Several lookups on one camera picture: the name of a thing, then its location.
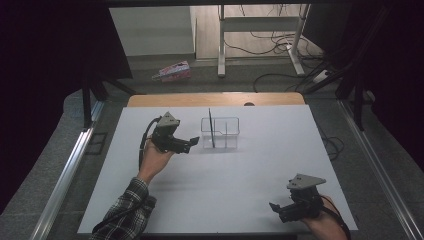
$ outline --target aluminum rail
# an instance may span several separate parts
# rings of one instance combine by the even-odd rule
[[[68,192],[69,186],[71,185],[72,179],[75,172],[78,169],[78,165],[83,157],[84,151],[88,145],[88,142],[93,134],[95,124],[100,117],[101,110],[103,109],[103,102],[96,102],[92,110],[93,124],[85,132],[81,132],[71,155],[63,168],[62,174],[53,189],[50,198],[41,213],[38,223],[34,228],[34,231],[30,239],[41,240],[46,239],[51,227],[53,226],[54,220],[62,206],[63,200],[65,199],[66,193]]]
[[[389,175],[387,174],[384,166],[381,164],[380,159],[369,142],[366,133],[360,131],[356,126],[355,121],[351,117],[351,109],[346,102],[338,102],[344,117],[349,123],[349,126],[352,129],[360,147],[362,148],[362,151],[365,153],[368,163],[370,164],[371,169],[374,171],[374,174],[379,181],[383,192],[386,194],[386,197],[389,200],[389,203],[392,206],[396,216],[398,217],[400,224],[405,230],[406,235],[411,240],[424,239],[420,229],[415,223],[414,217],[412,216],[396,187],[393,185],[393,182],[390,180]]]

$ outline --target sleeve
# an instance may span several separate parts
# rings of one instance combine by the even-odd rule
[[[140,208],[101,227],[91,235],[90,240],[134,239],[144,231],[150,214],[155,207],[156,199],[149,196],[147,184],[144,181],[133,178],[124,194],[109,209],[104,220],[138,204],[141,204]]]

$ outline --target hand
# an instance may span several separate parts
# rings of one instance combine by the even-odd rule
[[[152,141],[148,139],[144,147],[144,158],[137,177],[149,184],[153,177],[165,168],[172,155],[174,155],[172,151],[165,153],[159,151]]]
[[[328,201],[323,198],[324,206],[337,214],[336,209],[333,207],[334,203],[330,197],[324,196]],[[314,236],[320,240],[347,240],[346,234],[336,219],[328,213],[321,211],[317,218],[304,218],[301,220],[308,226]]]

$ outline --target white tabletop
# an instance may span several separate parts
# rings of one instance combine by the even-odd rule
[[[124,108],[78,233],[91,233],[137,174],[138,148],[148,123],[169,111],[181,120],[174,136],[201,136],[207,107]],[[176,154],[149,186],[158,201],[145,230],[152,234],[301,233],[300,222],[282,223],[269,202],[292,204],[288,180],[297,173],[324,178],[329,195],[351,230],[350,213],[307,105],[211,107],[213,117],[238,117],[236,149]]]

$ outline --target transparent container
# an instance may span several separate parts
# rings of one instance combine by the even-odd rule
[[[201,131],[203,148],[237,148],[237,138],[240,134],[239,119],[236,117],[202,118]]]

